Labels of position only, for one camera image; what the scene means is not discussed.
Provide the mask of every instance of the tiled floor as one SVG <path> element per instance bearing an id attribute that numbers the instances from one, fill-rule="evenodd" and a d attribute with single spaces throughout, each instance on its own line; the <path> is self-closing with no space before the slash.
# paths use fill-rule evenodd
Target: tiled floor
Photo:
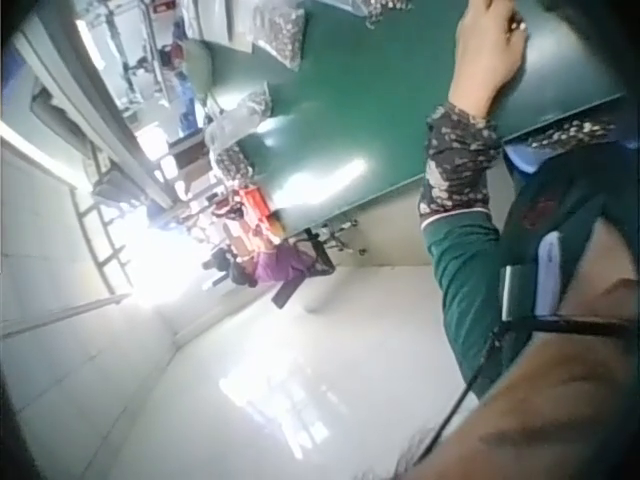
<path id="1" fill-rule="evenodd" d="M 341 269 L 180 351 L 113 480 L 389 473 L 461 389 L 429 267 Z"/>

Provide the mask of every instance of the person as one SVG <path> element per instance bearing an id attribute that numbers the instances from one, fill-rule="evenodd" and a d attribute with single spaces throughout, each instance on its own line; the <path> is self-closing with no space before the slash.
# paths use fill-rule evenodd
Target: person
<path id="1" fill-rule="evenodd" d="M 333 266 L 283 241 L 275 244 L 258 225 L 253 230 L 253 244 L 258 251 L 250 258 L 235 262 L 231 281 L 237 285 L 255 287 L 258 284 L 286 282 L 297 276 L 319 277 L 331 275 Z"/>
<path id="2" fill-rule="evenodd" d="M 237 190 L 231 189 L 226 196 L 214 192 L 206 197 L 215 218 L 240 222 L 244 220 L 244 205 Z"/>
<path id="3" fill-rule="evenodd" d="M 429 120 L 419 199 L 446 336 L 480 403 L 394 478 L 606 478 L 640 424 L 637 153 L 575 145 L 528 177 L 502 234 L 491 220 L 486 173 L 501 142 L 490 113 L 528 36 L 515 18 L 512 0 L 469 0 L 448 101 Z M 492 332 L 527 318 L 626 335 L 527 331 L 483 362 Z"/>

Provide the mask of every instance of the bag of screws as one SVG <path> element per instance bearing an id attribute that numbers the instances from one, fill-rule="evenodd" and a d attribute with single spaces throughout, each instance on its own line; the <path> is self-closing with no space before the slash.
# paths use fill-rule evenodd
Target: bag of screws
<path id="1" fill-rule="evenodd" d="M 209 161 L 214 171 L 227 186 L 243 188 L 251 184 L 253 167 L 240 147 L 233 144 L 219 153 L 209 152 Z"/>
<path id="2" fill-rule="evenodd" d="M 346 10 L 349 13 L 353 13 L 358 17 L 366 17 L 368 15 L 367 10 L 364 8 L 363 0 L 318 0 L 321 3 L 326 3 L 332 7 L 337 7 L 342 10 Z"/>
<path id="3" fill-rule="evenodd" d="M 238 140 L 255 132 L 271 115 L 271 96 L 265 84 L 243 97 L 238 105 L 214 119 L 204 132 L 207 146 L 221 152 Z"/>
<path id="4" fill-rule="evenodd" d="M 410 10 L 411 0 L 358 0 L 367 12 L 367 27 L 374 28 L 390 10 Z"/>
<path id="5" fill-rule="evenodd" d="M 263 2 L 254 6 L 250 37 L 291 70 L 300 68 L 306 15 L 286 3 Z"/>

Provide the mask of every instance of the green workbench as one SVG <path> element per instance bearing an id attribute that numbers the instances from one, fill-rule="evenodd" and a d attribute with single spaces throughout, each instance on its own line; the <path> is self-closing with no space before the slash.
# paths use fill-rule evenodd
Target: green workbench
<path id="1" fill-rule="evenodd" d="M 213 47 L 213 92 L 223 107 L 269 82 L 273 119 L 240 144 L 289 233 L 421 175 L 426 118 L 446 99 L 466 4 L 415 1 L 369 30 L 362 18 L 308 1 L 298 72 L 257 47 L 253 54 Z M 505 137 L 620 93 L 560 20 L 534 0 L 518 7 L 530 41 L 519 83 L 496 115 Z"/>

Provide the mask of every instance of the lanyard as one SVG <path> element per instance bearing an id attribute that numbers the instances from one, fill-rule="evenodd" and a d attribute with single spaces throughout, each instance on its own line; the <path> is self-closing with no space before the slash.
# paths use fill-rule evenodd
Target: lanyard
<path id="1" fill-rule="evenodd" d="M 458 413 L 458 410 L 460 410 L 462 403 L 471 393 L 471 390 L 480 378 L 485 365 L 502 348 L 504 339 L 507 334 L 519 331 L 582 335 L 590 337 L 614 338 L 619 340 L 627 340 L 634 334 L 637 335 L 638 333 L 637 326 L 632 327 L 623 323 L 601 323 L 594 321 L 583 321 L 558 315 L 552 315 L 548 317 L 531 316 L 519 318 L 517 320 L 500 322 L 500 325 L 498 325 L 498 327 L 496 327 L 496 329 L 491 333 L 491 337 L 487 346 L 485 347 L 478 368 L 476 368 L 476 370 L 473 372 L 473 375 L 471 375 L 471 378 L 467 382 L 466 387 L 458 396 L 444 420 L 440 423 L 440 426 L 434 433 L 433 437 L 416 460 L 415 465 L 421 463 L 425 458 L 427 458 L 427 456 L 432 453 L 433 450 L 435 450 L 438 443 L 440 443 L 442 435 L 451 423 L 451 420 L 453 420 L 455 414 Z"/>

